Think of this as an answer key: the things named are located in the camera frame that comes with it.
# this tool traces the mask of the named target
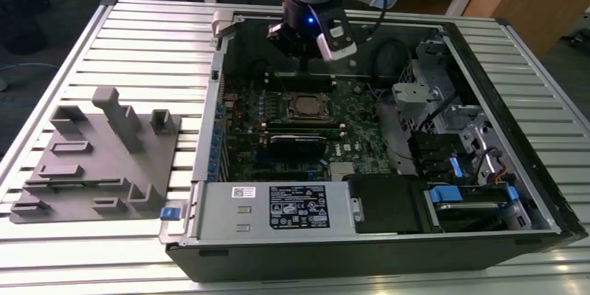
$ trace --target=white sticker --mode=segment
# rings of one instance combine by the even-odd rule
[[[231,198],[254,198],[254,197],[256,197],[256,187],[231,188]]]
[[[345,34],[345,29],[342,28],[342,26],[338,26],[330,29],[330,34],[334,38],[338,38]]]

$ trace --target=capacitor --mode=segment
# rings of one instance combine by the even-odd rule
[[[355,85],[353,88],[353,92],[355,93],[355,95],[361,95],[363,93],[365,89],[361,87],[361,85]]]

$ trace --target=floor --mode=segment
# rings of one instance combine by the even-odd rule
[[[258,5],[280,4],[280,0],[222,1]],[[51,9],[37,15],[39,23],[50,37],[50,46],[29,56],[12,55],[0,46],[0,68],[8,64],[32,62],[59,66],[64,61],[100,0],[51,0],[51,2]],[[347,4],[347,7],[362,9],[365,4],[354,2]],[[590,87],[590,75],[587,75],[587,68],[590,68],[590,55],[570,48],[565,42],[559,42],[543,60],[543,64],[581,111],[589,117],[590,94],[587,94],[587,87]],[[1,78],[9,86],[5,92],[0,93],[0,102],[33,104],[43,95],[54,74],[55,70],[47,67],[19,67],[1,71]],[[32,108],[32,106],[7,106],[0,104],[0,157],[4,155],[24,125]]]

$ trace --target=metal bracket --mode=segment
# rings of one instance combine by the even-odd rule
[[[215,38],[220,38],[223,30],[234,25],[234,11],[218,10],[214,13],[214,20],[211,21],[211,30],[214,31]]]

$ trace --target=barcode sticker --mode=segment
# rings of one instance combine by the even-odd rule
[[[231,188],[231,198],[255,198],[256,187],[234,187]]]

